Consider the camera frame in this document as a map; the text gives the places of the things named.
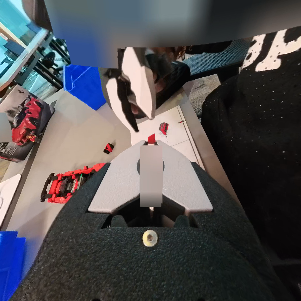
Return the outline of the red lego car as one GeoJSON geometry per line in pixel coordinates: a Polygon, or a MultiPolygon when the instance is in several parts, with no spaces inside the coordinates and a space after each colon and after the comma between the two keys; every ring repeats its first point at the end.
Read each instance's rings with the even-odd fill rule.
{"type": "Polygon", "coordinates": [[[51,173],[45,181],[40,195],[40,202],[65,204],[79,190],[83,184],[98,172],[105,163],[98,163],[92,167],[84,166],[83,169],[65,173],[51,173]]]}

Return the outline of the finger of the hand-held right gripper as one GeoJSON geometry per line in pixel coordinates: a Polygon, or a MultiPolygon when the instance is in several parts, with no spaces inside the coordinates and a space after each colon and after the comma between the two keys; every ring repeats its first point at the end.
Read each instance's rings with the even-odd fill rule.
{"type": "Polygon", "coordinates": [[[153,73],[142,62],[145,59],[145,49],[127,47],[122,61],[122,72],[129,80],[130,90],[133,93],[129,97],[129,103],[134,115],[144,114],[148,119],[155,117],[156,90],[153,73]]]}
{"type": "Polygon", "coordinates": [[[127,83],[110,78],[106,84],[111,109],[118,119],[129,129],[139,132],[135,116],[132,112],[131,103],[128,98],[127,83]]]}

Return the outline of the lego instruction booklet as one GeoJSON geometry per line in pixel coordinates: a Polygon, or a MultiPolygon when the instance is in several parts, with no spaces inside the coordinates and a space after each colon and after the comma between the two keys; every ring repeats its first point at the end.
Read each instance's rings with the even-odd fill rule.
{"type": "Polygon", "coordinates": [[[130,130],[131,144],[147,140],[155,134],[156,141],[162,141],[186,156],[191,162],[196,162],[205,170],[197,146],[188,128],[183,112],[179,105],[167,104],[156,111],[153,120],[148,118],[137,121],[138,132],[130,130]]]}

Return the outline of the person's right hand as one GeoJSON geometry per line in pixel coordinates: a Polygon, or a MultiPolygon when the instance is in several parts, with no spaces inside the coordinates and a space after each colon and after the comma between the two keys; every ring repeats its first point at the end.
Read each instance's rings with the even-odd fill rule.
{"type": "Polygon", "coordinates": [[[172,60],[171,53],[145,51],[148,67],[154,74],[156,109],[161,107],[190,79],[190,68],[183,62],[172,60]]]}

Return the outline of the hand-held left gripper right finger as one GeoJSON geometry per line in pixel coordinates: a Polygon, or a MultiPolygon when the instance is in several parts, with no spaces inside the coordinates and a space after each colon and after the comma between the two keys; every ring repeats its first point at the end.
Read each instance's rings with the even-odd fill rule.
{"type": "Polygon", "coordinates": [[[164,144],[164,215],[175,221],[179,215],[210,213],[213,206],[192,163],[182,153],[164,144]]]}

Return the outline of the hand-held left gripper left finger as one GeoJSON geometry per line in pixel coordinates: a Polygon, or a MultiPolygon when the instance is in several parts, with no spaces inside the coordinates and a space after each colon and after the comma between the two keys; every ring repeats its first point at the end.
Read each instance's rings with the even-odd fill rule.
{"type": "Polygon", "coordinates": [[[135,144],[110,163],[88,208],[90,213],[121,215],[134,220],[140,214],[140,175],[137,162],[141,144],[135,144]]]}

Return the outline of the lego set box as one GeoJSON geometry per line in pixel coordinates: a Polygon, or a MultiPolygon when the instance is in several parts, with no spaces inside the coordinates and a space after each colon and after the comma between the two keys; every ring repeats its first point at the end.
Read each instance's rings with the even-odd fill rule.
{"type": "Polygon", "coordinates": [[[18,163],[41,141],[55,108],[15,85],[1,99],[0,112],[10,126],[9,138],[3,137],[5,126],[1,126],[0,158],[18,163]]]}

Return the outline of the blue plastic bin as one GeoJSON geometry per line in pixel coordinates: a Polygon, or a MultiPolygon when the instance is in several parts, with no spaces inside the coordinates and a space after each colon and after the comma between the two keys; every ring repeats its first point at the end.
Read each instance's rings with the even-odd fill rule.
{"type": "Polygon", "coordinates": [[[7,301],[21,282],[25,238],[17,231],[0,232],[0,300],[7,301]]]}
{"type": "Polygon", "coordinates": [[[64,66],[63,89],[95,111],[107,103],[97,67],[73,64],[64,66]]]}

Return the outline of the white stand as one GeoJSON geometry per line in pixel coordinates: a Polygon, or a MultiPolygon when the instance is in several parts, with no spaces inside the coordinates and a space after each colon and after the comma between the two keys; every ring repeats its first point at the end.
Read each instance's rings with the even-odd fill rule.
{"type": "Polygon", "coordinates": [[[0,184],[0,230],[5,231],[15,209],[21,174],[14,175],[0,184]]]}

